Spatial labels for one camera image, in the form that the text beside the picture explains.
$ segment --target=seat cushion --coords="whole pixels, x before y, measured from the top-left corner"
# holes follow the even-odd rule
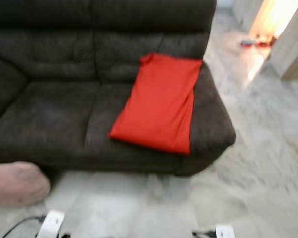
[[[113,141],[108,134],[130,96],[132,85],[103,84],[97,93],[86,136],[86,149],[97,158],[99,168],[173,172],[180,156],[125,142]]]
[[[98,83],[31,83],[0,118],[0,162],[55,163],[84,147]]]

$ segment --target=light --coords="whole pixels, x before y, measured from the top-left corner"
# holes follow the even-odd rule
[[[274,36],[280,36],[298,8],[298,0],[274,0],[269,14],[270,24],[275,25]]]
[[[264,62],[265,62],[265,58],[263,56],[258,56],[258,58],[256,59],[254,65],[252,66],[252,68],[250,69],[250,71],[247,75],[248,82],[246,83],[246,85],[244,85],[245,87],[248,86],[249,82],[254,80],[257,73],[259,72],[259,70],[263,66]]]

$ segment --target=pink cushion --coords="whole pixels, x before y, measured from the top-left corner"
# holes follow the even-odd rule
[[[37,165],[29,162],[0,164],[0,205],[32,205],[49,192],[50,182]]]

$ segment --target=sofa armrest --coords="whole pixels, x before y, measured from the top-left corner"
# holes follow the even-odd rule
[[[191,155],[183,157],[176,175],[190,176],[212,164],[234,144],[236,133],[217,92],[211,72],[204,63],[194,88],[191,120]]]
[[[8,63],[0,61],[0,116],[27,84],[27,78]]]

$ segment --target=floor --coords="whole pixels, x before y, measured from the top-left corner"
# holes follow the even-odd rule
[[[265,52],[242,49],[243,37],[217,10],[205,62],[237,142],[212,166],[191,178],[63,172],[44,203],[0,208],[0,237],[22,217],[59,209],[73,238],[190,238],[217,223],[232,224],[236,238],[298,238],[298,82],[262,66]],[[29,222],[10,237],[37,229]]]

